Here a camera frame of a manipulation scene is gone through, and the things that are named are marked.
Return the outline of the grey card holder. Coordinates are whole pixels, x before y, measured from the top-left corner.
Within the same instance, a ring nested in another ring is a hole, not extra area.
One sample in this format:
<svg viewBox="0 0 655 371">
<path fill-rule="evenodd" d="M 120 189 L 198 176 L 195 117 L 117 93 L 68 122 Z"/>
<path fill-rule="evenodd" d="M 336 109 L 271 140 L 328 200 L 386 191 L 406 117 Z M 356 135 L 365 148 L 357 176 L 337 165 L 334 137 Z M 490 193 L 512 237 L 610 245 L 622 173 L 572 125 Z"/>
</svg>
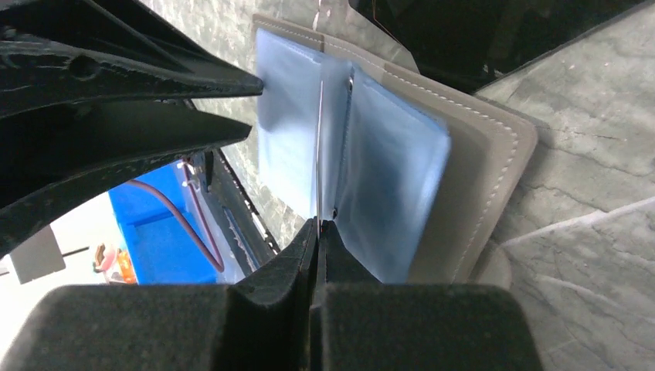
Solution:
<svg viewBox="0 0 655 371">
<path fill-rule="evenodd" d="M 449 156 L 406 282 L 471 279 L 504 285 L 507 262 L 474 270 L 535 149 L 535 126 L 352 43 L 282 19 L 253 16 L 253 27 L 357 63 L 386 90 L 441 119 Z"/>
</svg>

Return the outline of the black card wallet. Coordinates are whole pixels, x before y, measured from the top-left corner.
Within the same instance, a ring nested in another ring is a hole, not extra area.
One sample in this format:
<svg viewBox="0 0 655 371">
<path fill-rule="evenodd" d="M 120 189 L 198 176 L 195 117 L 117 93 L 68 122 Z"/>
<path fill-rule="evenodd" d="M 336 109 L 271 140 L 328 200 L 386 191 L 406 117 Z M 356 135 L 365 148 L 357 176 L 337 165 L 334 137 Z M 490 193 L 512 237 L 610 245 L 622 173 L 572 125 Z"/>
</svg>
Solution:
<svg viewBox="0 0 655 371">
<path fill-rule="evenodd" d="M 419 73 L 471 94 L 632 10 L 634 0 L 360 0 Z"/>
</svg>

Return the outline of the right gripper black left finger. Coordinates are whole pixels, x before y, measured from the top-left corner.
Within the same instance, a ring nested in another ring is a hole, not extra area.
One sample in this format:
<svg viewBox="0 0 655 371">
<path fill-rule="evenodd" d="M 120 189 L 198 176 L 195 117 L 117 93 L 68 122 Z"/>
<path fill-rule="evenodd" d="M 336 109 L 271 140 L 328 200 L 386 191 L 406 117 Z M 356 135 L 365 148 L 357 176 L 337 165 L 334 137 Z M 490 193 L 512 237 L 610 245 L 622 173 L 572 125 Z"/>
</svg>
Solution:
<svg viewBox="0 0 655 371">
<path fill-rule="evenodd" d="M 3 370 L 298 370 L 317 237 L 308 220 L 236 284 L 72 285 L 34 307 Z"/>
</svg>

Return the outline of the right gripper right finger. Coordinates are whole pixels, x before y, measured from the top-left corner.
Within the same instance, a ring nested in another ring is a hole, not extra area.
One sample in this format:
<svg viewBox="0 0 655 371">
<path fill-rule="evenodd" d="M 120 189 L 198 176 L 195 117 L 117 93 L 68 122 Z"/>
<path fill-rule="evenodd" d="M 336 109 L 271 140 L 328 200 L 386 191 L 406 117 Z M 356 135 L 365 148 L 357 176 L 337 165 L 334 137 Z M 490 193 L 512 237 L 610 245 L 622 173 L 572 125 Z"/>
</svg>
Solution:
<svg viewBox="0 0 655 371">
<path fill-rule="evenodd" d="M 315 245 L 312 370 L 540 370 L 521 306 L 489 284 L 383 284 L 332 222 Z"/>
</svg>

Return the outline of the thin credit card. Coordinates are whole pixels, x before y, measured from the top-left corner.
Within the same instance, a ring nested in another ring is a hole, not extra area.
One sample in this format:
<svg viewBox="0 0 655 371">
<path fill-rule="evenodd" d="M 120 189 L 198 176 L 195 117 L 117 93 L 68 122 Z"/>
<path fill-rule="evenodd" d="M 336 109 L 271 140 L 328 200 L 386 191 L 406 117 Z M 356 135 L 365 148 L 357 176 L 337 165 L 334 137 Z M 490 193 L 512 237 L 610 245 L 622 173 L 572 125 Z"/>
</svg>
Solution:
<svg viewBox="0 0 655 371">
<path fill-rule="evenodd" d="M 315 209 L 316 209 L 316 222 L 317 222 L 317 240 L 321 238 L 322 223 L 323 223 L 323 181 L 322 181 L 322 165 L 321 165 L 321 128 L 323 120 L 323 104 L 324 104 L 324 81 L 320 81 L 319 85 L 319 101 L 317 112 L 317 126 L 315 138 Z"/>
</svg>

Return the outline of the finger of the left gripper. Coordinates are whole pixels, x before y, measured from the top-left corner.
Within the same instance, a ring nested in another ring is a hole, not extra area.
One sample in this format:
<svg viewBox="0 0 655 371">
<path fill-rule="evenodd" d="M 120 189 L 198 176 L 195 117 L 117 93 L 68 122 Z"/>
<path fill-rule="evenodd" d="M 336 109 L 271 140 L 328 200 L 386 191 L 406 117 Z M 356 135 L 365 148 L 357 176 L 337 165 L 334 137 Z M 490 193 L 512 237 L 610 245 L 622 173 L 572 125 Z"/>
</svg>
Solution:
<svg viewBox="0 0 655 371">
<path fill-rule="evenodd" d="M 127 180 L 246 139 L 240 121 L 162 102 L 46 107 L 1 122 L 1 252 Z"/>
</svg>

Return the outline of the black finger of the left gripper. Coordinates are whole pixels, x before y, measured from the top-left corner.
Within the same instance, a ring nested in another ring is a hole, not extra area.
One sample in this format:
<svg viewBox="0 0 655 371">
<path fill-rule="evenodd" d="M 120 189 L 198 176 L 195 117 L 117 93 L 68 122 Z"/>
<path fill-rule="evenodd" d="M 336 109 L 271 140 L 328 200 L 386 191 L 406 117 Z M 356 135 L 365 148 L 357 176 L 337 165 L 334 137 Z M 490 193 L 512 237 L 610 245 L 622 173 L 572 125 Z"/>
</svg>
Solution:
<svg viewBox="0 0 655 371">
<path fill-rule="evenodd" d="M 260 78 L 139 1 L 3 1 L 1 115 L 94 100 L 252 97 Z"/>
</svg>

